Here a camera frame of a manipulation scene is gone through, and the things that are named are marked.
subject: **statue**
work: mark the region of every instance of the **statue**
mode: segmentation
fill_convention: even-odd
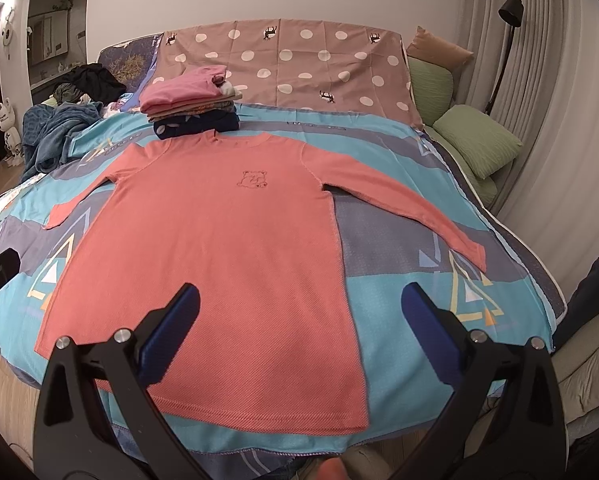
[[[4,132],[6,149],[10,156],[6,158],[8,166],[23,164],[22,136],[15,127],[15,111],[12,109],[10,99],[0,103],[0,130]]]

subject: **person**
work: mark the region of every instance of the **person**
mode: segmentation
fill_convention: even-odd
[[[348,480],[346,468],[339,458],[330,458],[326,460],[317,472],[315,480]]]

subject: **floor lamp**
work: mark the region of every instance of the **floor lamp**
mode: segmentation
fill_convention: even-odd
[[[488,104],[486,105],[486,109],[484,110],[484,112],[487,115],[491,114],[493,104],[495,102],[495,99],[497,98],[497,92],[499,92],[499,87],[502,84],[503,72],[504,70],[506,70],[508,56],[510,56],[511,48],[513,47],[513,36],[515,35],[515,29],[521,27],[521,19],[524,15],[524,4],[521,3],[521,0],[506,0],[499,10],[499,15],[500,18],[503,19],[503,21],[510,25],[511,30],[508,33],[506,51],[503,55],[502,71],[500,72],[499,78],[497,78],[497,84],[495,85],[495,90],[493,90],[493,95],[491,96],[490,101],[488,102]]]

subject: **curtain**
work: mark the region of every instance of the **curtain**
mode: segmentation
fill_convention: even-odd
[[[598,0],[564,0],[550,105],[498,218],[544,261],[567,298],[599,257]]]
[[[508,34],[497,11],[506,0],[463,0],[465,26],[460,41],[475,52],[474,63],[461,73],[456,102],[484,110],[500,67]],[[511,56],[491,118],[523,142],[519,156],[493,179],[497,213],[533,150],[557,78],[563,35],[562,0],[521,0],[522,25],[515,31]]]

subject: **lamp shade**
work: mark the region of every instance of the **lamp shade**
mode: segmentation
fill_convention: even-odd
[[[499,10],[500,18],[511,27],[521,27],[521,19],[524,16],[524,4],[521,0],[506,0]]]

